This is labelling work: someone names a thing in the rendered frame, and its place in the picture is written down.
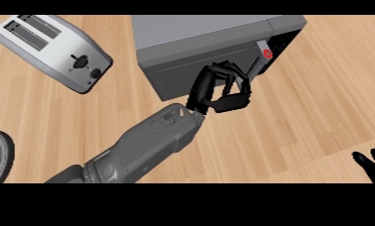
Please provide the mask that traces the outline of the silver two-slot toaster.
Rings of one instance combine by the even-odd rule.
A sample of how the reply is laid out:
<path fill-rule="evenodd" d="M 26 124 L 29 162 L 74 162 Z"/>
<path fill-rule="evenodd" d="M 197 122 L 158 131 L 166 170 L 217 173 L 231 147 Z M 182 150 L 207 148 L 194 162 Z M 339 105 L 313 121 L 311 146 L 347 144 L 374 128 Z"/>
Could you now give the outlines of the silver two-slot toaster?
<path fill-rule="evenodd" d="M 80 94 L 113 65 L 89 34 L 58 15 L 12 15 L 0 23 L 0 44 Z"/>

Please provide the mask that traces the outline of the grey microwave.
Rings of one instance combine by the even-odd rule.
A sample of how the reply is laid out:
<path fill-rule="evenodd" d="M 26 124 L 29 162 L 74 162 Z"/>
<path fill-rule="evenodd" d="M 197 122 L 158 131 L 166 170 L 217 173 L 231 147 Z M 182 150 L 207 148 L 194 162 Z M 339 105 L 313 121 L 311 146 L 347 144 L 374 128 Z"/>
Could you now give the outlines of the grey microwave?
<path fill-rule="evenodd" d="M 268 41 L 280 57 L 306 24 L 300 15 L 135 15 L 136 57 L 198 54 L 256 40 Z M 272 58 L 259 75 L 275 61 Z"/>

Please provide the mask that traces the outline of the dark grey microwave door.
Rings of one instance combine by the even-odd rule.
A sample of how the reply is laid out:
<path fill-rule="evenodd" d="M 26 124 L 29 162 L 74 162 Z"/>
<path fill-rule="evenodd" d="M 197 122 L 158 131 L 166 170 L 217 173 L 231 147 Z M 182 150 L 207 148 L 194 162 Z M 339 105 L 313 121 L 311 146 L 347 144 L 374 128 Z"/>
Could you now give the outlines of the dark grey microwave door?
<path fill-rule="evenodd" d="M 256 40 L 198 54 L 154 55 L 154 59 L 139 56 L 138 64 L 160 99 L 167 101 L 189 94 L 201 69 L 213 63 L 234 62 L 254 80 L 272 60 L 265 57 L 265 50 L 269 49 L 268 41 Z"/>

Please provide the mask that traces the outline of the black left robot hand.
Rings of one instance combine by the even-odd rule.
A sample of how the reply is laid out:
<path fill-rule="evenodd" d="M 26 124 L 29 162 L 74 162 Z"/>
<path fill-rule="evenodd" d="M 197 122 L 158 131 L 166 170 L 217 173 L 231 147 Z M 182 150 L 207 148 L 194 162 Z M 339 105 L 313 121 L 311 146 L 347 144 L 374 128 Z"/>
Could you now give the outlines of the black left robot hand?
<path fill-rule="evenodd" d="M 240 85 L 241 92 L 231 93 L 237 77 L 243 80 Z M 217 79 L 226 80 L 226 86 L 222 97 L 213 100 Z M 203 114 L 207 114 L 209 108 L 213 108 L 217 113 L 243 109 L 250 104 L 251 93 L 250 78 L 237 64 L 228 60 L 215 62 L 212 65 L 204 66 L 198 74 L 189 93 L 186 108 Z"/>

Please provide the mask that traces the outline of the dark round object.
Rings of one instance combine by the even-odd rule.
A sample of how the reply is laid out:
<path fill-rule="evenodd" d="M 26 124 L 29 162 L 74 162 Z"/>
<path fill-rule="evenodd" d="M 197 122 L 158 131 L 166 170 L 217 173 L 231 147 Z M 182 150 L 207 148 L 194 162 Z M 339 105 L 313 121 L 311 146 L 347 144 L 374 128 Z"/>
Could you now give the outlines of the dark round object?
<path fill-rule="evenodd" d="M 15 143 L 11 136 L 0 131 L 0 183 L 5 182 L 15 161 Z"/>

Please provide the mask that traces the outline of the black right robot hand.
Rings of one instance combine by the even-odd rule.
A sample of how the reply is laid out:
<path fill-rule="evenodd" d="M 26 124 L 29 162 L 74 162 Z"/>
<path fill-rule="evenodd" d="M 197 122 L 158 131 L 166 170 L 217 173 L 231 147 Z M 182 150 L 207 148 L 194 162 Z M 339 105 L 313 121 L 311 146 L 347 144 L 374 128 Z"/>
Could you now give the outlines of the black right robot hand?
<path fill-rule="evenodd" d="M 371 181 L 375 183 L 375 149 L 371 150 L 371 155 L 374 160 L 370 160 L 359 152 L 352 153 L 355 162 L 362 166 Z"/>

